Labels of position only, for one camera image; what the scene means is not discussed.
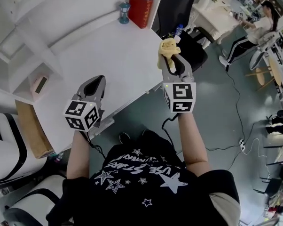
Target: gray floor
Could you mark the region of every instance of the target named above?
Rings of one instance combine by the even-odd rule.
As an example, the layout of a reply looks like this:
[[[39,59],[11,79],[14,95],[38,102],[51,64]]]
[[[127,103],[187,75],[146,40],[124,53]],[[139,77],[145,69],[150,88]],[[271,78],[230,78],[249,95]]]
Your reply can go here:
[[[223,41],[222,46],[229,51],[232,42],[243,35],[245,33],[241,28],[236,29]],[[218,61],[220,51],[220,46],[210,45],[206,49],[208,60],[202,68],[194,73],[197,82],[197,101],[193,113],[205,145],[210,149],[238,145],[238,140],[243,138],[241,123],[236,111],[238,93],[234,90],[233,82],[227,76],[223,65]],[[241,93],[238,110],[246,138],[254,122],[263,120],[266,116],[274,114],[280,109],[273,84],[257,92],[259,84],[256,77],[244,76],[249,73],[251,55],[252,53],[234,62],[229,70],[229,74],[235,80],[236,88]],[[161,130],[161,124],[170,116],[173,114],[169,113],[163,93],[159,89],[157,92],[142,96],[117,114],[114,117],[115,124],[94,138],[93,143],[100,145],[104,153],[107,153],[113,145],[118,144],[118,134],[121,131],[136,138],[145,128],[167,138]],[[181,142],[177,121],[168,122],[166,128],[174,141],[176,150],[180,152]],[[268,151],[262,149],[263,145],[269,144],[266,140],[264,123],[255,124],[246,144],[246,152],[250,150],[252,141],[256,137],[260,140],[259,153],[267,155],[268,162],[273,162],[277,153],[276,149]],[[226,151],[208,152],[212,168],[227,170],[238,152],[239,147],[233,147]],[[91,151],[90,157],[90,170],[94,173],[101,168],[103,159],[95,150]],[[268,175],[265,164],[266,158],[258,157],[258,142],[256,140],[249,155],[241,153],[230,170],[235,177],[242,206],[241,219],[245,223],[255,223],[263,213],[264,195],[254,192],[253,188],[265,190],[267,184],[262,183],[259,179],[259,176],[266,177]],[[269,169],[273,172],[276,166],[269,167]]]

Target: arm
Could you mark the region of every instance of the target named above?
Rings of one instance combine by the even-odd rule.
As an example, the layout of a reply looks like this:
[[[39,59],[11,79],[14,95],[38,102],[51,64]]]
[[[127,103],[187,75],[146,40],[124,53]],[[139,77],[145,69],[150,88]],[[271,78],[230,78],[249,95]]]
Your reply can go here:
[[[89,144],[77,130],[72,141],[66,177],[67,179],[89,178]]]
[[[247,26],[251,27],[252,29],[256,29],[255,24],[249,23],[245,19],[242,20],[242,24],[247,25]]]
[[[184,161],[187,169],[196,176],[210,171],[204,142],[192,113],[182,113],[178,117]]]

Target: cardboard box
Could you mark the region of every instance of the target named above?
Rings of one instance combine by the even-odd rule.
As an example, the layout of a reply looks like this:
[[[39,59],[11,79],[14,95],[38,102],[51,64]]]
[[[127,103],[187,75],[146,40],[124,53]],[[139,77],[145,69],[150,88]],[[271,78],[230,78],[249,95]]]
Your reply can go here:
[[[32,149],[34,156],[36,158],[43,158],[54,154],[55,151],[43,132],[34,107],[17,100],[15,103],[22,132]]]

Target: black office chair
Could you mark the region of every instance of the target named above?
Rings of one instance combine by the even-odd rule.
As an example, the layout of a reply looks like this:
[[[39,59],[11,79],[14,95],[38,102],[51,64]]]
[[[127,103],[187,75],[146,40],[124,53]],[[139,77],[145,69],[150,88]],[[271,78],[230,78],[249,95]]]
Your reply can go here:
[[[154,24],[158,25],[156,33],[161,38],[165,38],[168,33],[174,32],[179,24],[186,27],[193,3],[194,0],[161,0],[154,21]],[[204,37],[211,43],[214,42],[213,37],[205,29],[196,27],[194,31],[199,33],[194,38],[186,31],[182,31],[181,41],[178,44],[181,49],[180,55],[190,63],[192,71],[197,70],[207,60],[207,53],[197,42]]]

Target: power outlet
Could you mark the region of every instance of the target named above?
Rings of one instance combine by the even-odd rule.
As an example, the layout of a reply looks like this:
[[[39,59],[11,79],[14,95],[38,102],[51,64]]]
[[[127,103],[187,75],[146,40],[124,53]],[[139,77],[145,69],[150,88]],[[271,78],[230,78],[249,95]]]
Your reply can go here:
[[[245,151],[245,142],[244,142],[243,139],[239,140],[239,145],[240,145],[241,151],[244,152]]]

